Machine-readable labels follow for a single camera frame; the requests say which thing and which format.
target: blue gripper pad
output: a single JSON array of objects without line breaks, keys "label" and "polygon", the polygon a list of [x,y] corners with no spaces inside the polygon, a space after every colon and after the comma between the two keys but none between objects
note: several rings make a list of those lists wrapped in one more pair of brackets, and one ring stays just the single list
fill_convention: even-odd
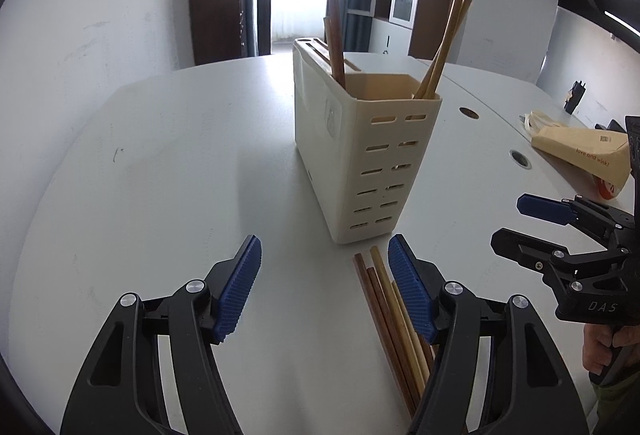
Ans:
[{"label": "blue gripper pad", "polygon": [[218,314],[216,324],[213,326],[213,336],[219,343],[225,340],[226,335],[236,330],[244,304],[249,298],[249,292],[262,259],[260,240],[252,237],[244,251],[238,255],[238,263],[218,299]]},{"label": "blue gripper pad", "polygon": [[524,193],[518,198],[516,207],[522,215],[560,225],[567,225],[578,216],[569,204],[528,193]]},{"label": "blue gripper pad", "polygon": [[428,343],[432,343],[438,332],[431,315],[431,297],[414,268],[414,253],[411,250],[407,252],[399,235],[395,235],[389,240],[388,257],[391,273],[396,279],[415,331]]}]

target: paper bag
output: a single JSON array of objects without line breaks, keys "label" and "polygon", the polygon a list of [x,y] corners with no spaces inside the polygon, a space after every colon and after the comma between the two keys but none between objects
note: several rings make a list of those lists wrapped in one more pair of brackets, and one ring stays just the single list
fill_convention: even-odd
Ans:
[{"label": "paper bag", "polygon": [[622,188],[631,171],[626,134],[569,126],[544,126],[531,145]]}]

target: metal pivot bolt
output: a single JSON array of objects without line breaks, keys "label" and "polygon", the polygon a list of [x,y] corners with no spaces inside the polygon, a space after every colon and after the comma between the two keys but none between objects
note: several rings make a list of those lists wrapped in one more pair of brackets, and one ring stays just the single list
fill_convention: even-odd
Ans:
[{"label": "metal pivot bolt", "polygon": [[462,293],[462,285],[456,281],[450,281],[444,286],[444,290],[449,294],[460,294]]},{"label": "metal pivot bolt", "polygon": [[136,295],[132,293],[125,294],[122,298],[120,298],[120,305],[123,307],[128,307],[129,305],[133,305],[136,302]]},{"label": "metal pivot bolt", "polygon": [[511,300],[518,309],[526,309],[529,306],[529,300],[519,294]]},{"label": "metal pivot bolt", "polygon": [[204,289],[204,282],[202,280],[191,280],[187,283],[187,292],[200,292]]}]

